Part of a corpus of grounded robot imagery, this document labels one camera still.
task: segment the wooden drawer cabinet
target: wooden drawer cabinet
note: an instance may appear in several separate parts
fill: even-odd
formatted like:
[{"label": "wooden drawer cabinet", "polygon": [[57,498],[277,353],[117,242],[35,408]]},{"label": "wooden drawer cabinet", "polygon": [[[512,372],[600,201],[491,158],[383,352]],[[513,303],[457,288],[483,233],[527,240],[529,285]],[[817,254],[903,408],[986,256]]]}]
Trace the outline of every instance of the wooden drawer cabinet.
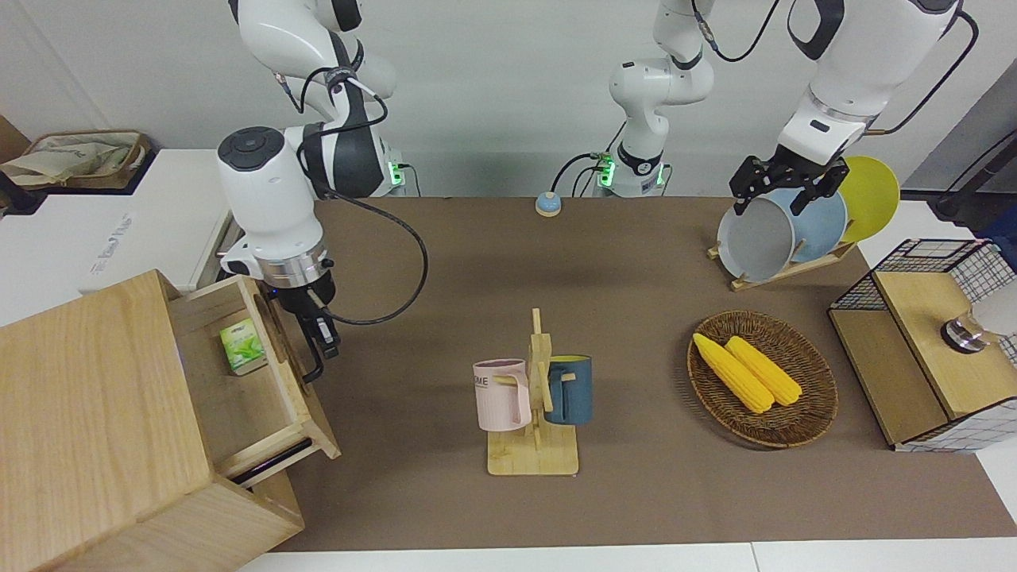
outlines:
[{"label": "wooden drawer cabinet", "polygon": [[[230,375],[250,317],[268,364]],[[149,272],[0,329],[0,570],[235,570],[303,528],[285,467],[339,455],[254,282]]]}]

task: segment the yellow corn cob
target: yellow corn cob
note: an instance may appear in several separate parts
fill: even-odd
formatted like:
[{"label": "yellow corn cob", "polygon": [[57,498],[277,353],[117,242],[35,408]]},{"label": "yellow corn cob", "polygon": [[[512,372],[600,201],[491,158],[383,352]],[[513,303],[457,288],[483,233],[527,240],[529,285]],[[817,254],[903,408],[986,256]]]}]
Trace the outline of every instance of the yellow corn cob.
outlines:
[{"label": "yellow corn cob", "polygon": [[713,373],[750,411],[763,413],[773,407],[773,394],[726,349],[702,334],[694,334],[693,340]]},{"label": "yellow corn cob", "polygon": [[801,397],[801,386],[791,379],[779,365],[773,362],[765,353],[753,347],[744,339],[734,336],[724,346],[731,355],[744,364],[766,389],[770,390],[777,403],[790,405]]}]

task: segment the open drawer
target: open drawer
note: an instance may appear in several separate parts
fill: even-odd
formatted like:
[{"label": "open drawer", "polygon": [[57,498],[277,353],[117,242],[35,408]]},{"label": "open drawer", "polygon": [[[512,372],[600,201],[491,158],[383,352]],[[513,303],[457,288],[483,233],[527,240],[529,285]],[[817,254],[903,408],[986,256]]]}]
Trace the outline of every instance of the open drawer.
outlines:
[{"label": "open drawer", "polygon": [[[168,289],[174,336],[201,436],[216,472],[244,488],[321,450],[339,456],[313,388],[296,375],[257,284],[233,277],[186,296]],[[254,323],[267,364],[235,376],[220,331]]]}]

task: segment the green indicator light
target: green indicator light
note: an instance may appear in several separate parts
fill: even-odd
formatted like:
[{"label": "green indicator light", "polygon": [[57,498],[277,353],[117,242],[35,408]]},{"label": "green indicator light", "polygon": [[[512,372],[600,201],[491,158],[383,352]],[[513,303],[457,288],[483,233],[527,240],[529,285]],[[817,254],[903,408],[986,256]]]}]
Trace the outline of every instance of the green indicator light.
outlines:
[{"label": "green indicator light", "polygon": [[400,186],[403,184],[403,170],[400,169],[395,163],[388,163],[388,174],[392,176],[393,186]]},{"label": "green indicator light", "polygon": [[600,186],[610,188],[614,182],[614,161],[610,157],[604,159],[604,167],[600,170]]}]

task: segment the brown table mat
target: brown table mat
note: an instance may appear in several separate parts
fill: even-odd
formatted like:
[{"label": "brown table mat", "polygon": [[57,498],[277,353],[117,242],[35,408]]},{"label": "brown table mat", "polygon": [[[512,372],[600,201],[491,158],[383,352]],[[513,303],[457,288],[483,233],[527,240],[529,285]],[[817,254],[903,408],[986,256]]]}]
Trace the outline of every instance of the brown table mat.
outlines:
[{"label": "brown table mat", "polygon": [[[341,328],[314,383],[343,456],[290,469],[306,530],[282,551],[403,550],[835,538],[1002,536],[1017,527],[974,456],[893,453],[826,309],[866,271],[858,252],[732,293],[707,260],[728,199],[381,199],[425,238],[431,278],[394,322]],[[370,318],[416,285],[396,225],[318,204],[339,295]],[[471,364],[525,357],[530,308],[556,353],[593,356],[595,418],[576,477],[493,477]],[[696,325],[732,308],[804,334],[838,381],[830,433],[800,449],[746,448],[687,386]]]}]

